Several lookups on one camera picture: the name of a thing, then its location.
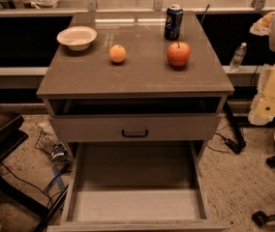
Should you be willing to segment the drawer with black handle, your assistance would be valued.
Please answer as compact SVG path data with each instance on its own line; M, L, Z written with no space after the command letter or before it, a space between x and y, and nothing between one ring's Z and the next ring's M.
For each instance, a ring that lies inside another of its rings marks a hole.
M198 115L53 116L52 127L63 142L208 140L221 117Z

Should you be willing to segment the grey drawer cabinet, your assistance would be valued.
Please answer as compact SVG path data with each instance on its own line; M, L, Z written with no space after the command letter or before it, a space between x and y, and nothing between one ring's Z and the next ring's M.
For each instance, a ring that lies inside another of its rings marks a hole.
M50 116L219 115L233 87L194 13L183 17L180 39L193 50L189 63L172 67L162 12L78 13L97 39L84 51L59 46L38 89ZM116 44L122 63L109 59ZM208 140L182 140L203 153Z

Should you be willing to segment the open bottom drawer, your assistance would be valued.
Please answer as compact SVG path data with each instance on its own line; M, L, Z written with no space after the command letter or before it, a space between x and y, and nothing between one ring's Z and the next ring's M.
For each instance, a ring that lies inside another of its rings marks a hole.
M46 232L223 232L190 142L78 147L61 221Z

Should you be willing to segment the small orange fruit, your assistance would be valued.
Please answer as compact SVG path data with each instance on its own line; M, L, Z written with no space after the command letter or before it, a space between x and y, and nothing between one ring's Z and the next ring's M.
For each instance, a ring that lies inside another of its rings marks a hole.
M126 50L120 45L116 44L109 50L109 59L113 63L122 63L126 58Z

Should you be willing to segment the red apple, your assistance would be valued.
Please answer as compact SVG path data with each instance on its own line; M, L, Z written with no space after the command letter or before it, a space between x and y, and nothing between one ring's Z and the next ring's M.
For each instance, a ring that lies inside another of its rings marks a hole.
M184 67L191 58L192 49L182 42L172 43L167 49L168 62L174 67Z

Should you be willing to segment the blue soda can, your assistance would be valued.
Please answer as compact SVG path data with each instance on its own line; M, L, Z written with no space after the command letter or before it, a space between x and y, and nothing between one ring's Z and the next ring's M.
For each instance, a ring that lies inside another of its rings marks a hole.
M179 38L183 19L183 9L180 5L171 5L167 8L165 38L175 41Z

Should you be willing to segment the white paper bowl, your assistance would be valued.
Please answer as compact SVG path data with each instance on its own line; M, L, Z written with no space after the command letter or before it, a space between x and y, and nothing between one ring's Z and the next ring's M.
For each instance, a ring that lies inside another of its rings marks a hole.
M87 49L97 38L97 32L87 26L73 26L61 31L57 41L72 51Z

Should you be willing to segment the clear plastic water bottle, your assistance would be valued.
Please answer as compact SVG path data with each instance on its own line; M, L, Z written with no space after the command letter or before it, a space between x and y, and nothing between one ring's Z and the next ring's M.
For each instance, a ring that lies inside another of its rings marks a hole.
M229 70L233 73L237 72L247 52L247 44L242 43L235 51L229 63Z

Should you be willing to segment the black office chair left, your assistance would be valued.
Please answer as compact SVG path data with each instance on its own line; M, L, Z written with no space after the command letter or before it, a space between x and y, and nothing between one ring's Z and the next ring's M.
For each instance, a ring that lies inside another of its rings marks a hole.
M19 129L23 122L23 117L18 113L4 111L0 108L0 163L28 138L28 134ZM50 206L44 206L21 190L11 186L0 176L0 191L42 219L33 232L43 232L64 202L68 190L67 187L64 187L59 192L56 199L49 196L48 192L51 189L51 184L67 170L68 166L65 166L47 185L45 195Z

